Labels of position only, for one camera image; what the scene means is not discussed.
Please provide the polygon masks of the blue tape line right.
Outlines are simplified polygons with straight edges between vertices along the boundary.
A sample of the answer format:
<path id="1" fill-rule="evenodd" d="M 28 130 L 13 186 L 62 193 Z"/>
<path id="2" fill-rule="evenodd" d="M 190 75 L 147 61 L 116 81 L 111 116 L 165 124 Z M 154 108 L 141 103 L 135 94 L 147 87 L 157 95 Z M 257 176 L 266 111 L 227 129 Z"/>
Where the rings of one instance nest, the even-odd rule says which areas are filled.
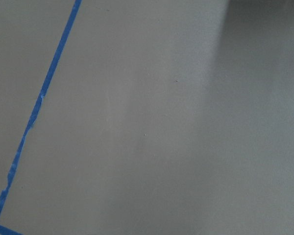
<path id="1" fill-rule="evenodd" d="M 60 41 L 58 43 L 58 46 L 57 46 L 57 48 L 55 50 L 55 53 L 54 53 L 54 56 L 52 58 L 51 64 L 49 66 L 48 72 L 46 74 L 46 77 L 45 77 L 44 82 L 42 84 L 42 87 L 40 89 L 40 92 L 39 92 L 39 94 L 37 96 L 35 105 L 34 105 L 32 111 L 31 111 L 31 114 L 30 114 L 29 118 L 28 118 L 28 122 L 27 122 L 27 125 L 26 125 L 25 129 L 24 129 L 24 133 L 23 133 L 23 135 L 21 137 L 19 146 L 18 146 L 17 151 L 15 153 L 15 156 L 13 158 L 13 161 L 12 161 L 12 164 L 10 166 L 9 172 L 7 174 L 6 187 L 0 193 L 0 216 L 1 216 L 2 210 L 4 208 L 6 199 L 8 197 L 9 191 L 11 189 L 11 186 L 13 184 L 14 177 L 15 177 L 15 175 L 17 173 L 17 169 L 18 169 L 18 166 L 19 166 L 19 161 L 20 161 L 20 158 L 22 156 L 23 147 L 25 145 L 27 135 L 30 132 L 30 130 L 33 128 L 33 126 L 35 124 L 35 121 L 37 120 L 37 117 L 38 117 L 39 112 L 41 110 L 41 107 L 43 105 L 44 98 L 45 98 L 45 96 L 46 96 L 46 94 L 48 92 L 48 89 L 49 89 L 49 86 L 50 86 L 51 81 L 53 79 L 54 73 L 55 73 L 55 71 L 57 69 L 57 66 L 58 66 L 58 63 L 59 63 L 59 61 L 61 59 L 62 52 L 63 52 L 63 50 L 65 48 L 67 39 L 68 39 L 69 34 L 71 32 L 72 26 L 73 26 L 73 24 L 75 22 L 75 19 L 76 19 L 76 16 L 78 14 L 81 3 L 82 3 L 82 1 L 76 0 L 74 2 L 73 6 L 72 6 L 72 10 L 71 10 L 69 18 L 68 18 L 68 20 L 66 22 L 65 28 L 64 28 L 64 30 L 62 32 L 62 35 L 61 35 Z M 12 230 L 12 229 L 10 229 L 8 227 L 0 225 L 0 235 L 18 235 L 18 234 L 19 233 L 17 231 L 14 231 L 14 230 Z"/>

